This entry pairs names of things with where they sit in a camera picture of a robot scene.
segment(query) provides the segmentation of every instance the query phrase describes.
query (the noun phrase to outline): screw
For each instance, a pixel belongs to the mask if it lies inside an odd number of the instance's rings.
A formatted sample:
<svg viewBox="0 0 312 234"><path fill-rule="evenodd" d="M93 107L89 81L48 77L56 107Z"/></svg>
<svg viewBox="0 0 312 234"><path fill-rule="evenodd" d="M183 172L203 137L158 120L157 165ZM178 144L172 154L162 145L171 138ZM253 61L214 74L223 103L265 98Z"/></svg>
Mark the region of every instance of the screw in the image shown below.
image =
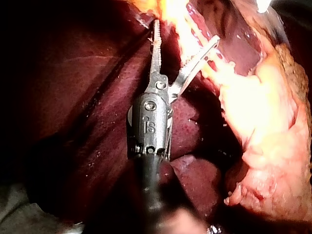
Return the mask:
<svg viewBox="0 0 312 234"><path fill-rule="evenodd" d="M164 90L166 87L167 87L167 85L164 82L162 82L162 81L157 81L156 82L156 88L157 89Z"/></svg>
<svg viewBox="0 0 312 234"><path fill-rule="evenodd" d="M144 104L144 107L147 111L154 111L156 110L156 103L154 103L153 101L147 101Z"/></svg>

